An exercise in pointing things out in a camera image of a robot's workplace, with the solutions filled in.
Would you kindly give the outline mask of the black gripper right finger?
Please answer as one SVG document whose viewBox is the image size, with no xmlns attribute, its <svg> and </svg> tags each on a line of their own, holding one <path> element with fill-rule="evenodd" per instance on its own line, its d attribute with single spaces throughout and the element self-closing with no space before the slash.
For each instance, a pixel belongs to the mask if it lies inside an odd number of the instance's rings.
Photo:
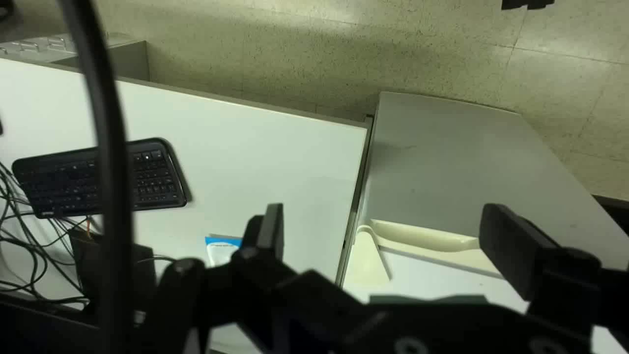
<svg viewBox="0 0 629 354">
<path fill-rule="evenodd" d="M 598 311 L 594 276 L 600 260 L 584 250 L 562 246 L 535 223 L 505 205 L 488 203 L 482 211 L 480 248 L 527 303 L 527 313 Z"/>
</svg>

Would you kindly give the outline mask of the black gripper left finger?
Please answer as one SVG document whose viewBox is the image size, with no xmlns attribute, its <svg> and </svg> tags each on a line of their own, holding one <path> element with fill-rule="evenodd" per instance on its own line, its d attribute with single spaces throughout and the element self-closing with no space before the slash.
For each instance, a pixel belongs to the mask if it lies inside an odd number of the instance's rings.
<svg viewBox="0 0 629 354">
<path fill-rule="evenodd" d="M 256 215 L 250 219 L 242 238 L 242 246 L 271 254 L 275 260 L 283 258 L 285 223 L 281 203 L 271 203 L 264 215 Z"/>
</svg>

